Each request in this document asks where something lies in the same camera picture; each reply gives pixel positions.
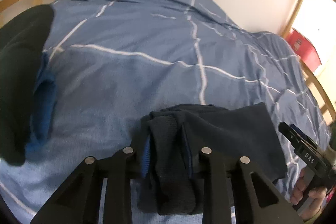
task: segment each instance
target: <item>metal pin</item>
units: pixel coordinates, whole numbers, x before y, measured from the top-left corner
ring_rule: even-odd
[[[244,164],[250,163],[250,159],[248,157],[245,157],[245,156],[241,157],[240,161]]]
[[[210,154],[211,153],[211,148],[209,148],[209,147],[203,147],[202,149],[201,149],[201,151],[202,151],[202,153],[204,153],[204,154]]]
[[[127,146],[127,147],[125,147],[125,148],[123,149],[123,152],[124,152],[125,154],[133,153],[133,148],[130,147],[130,146]]]
[[[95,158],[94,157],[87,157],[87,158],[85,158],[84,161],[85,161],[86,164],[92,164],[92,163],[95,162]]]

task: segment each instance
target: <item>human hand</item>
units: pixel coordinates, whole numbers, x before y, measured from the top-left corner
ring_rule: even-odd
[[[295,183],[295,186],[294,186],[291,198],[290,198],[290,202],[293,203],[294,205],[297,205],[299,203],[299,201],[303,197],[303,192],[307,188],[307,185],[305,184],[303,180],[304,175],[305,175],[305,168],[301,170],[299,179]],[[312,217],[314,217],[314,215],[316,215],[319,212],[319,210],[321,209],[322,202],[326,197],[326,194],[327,194],[327,190],[326,188],[323,188],[323,187],[314,188],[309,191],[309,197],[313,198],[314,200],[311,203],[311,205],[301,215],[301,218],[303,219],[303,221],[307,221],[311,219]]]

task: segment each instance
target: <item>folded clothing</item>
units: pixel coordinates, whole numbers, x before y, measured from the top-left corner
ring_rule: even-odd
[[[45,125],[35,122],[41,111],[32,113],[43,102],[35,99],[40,94],[45,97],[45,80],[50,82],[41,69],[41,57],[53,15],[51,6],[35,6],[0,29],[0,157],[11,165],[25,162],[25,146],[30,140],[42,140],[31,138],[31,128],[36,134],[45,132]]]
[[[33,109],[30,115],[30,139],[26,152],[39,149],[48,138],[48,131],[56,101],[55,76],[47,69],[49,56],[42,54],[33,94]]]
[[[142,118],[133,138],[145,178],[138,207],[160,215],[203,210],[203,187],[193,179],[201,143],[224,156],[248,156],[272,182],[285,177],[287,165],[263,103],[236,110],[212,105],[178,105]]]

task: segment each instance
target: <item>light blue sheet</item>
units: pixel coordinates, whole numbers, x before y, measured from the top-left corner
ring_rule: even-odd
[[[240,29],[212,0],[57,0],[53,7],[45,44],[58,86],[50,139],[22,167],[0,166],[0,194],[23,224],[85,157],[112,156],[130,144],[142,116],[169,106],[265,102],[275,127],[294,123],[326,147],[329,130],[289,45]],[[278,136],[288,174],[277,187],[288,199],[304,163]],[[201,221],[133,208],[135,224]]]

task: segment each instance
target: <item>red box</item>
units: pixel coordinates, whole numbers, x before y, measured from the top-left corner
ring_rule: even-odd
[[[322,65],[313,44],[297,30],[291,29],[286,41],[312,72]]]

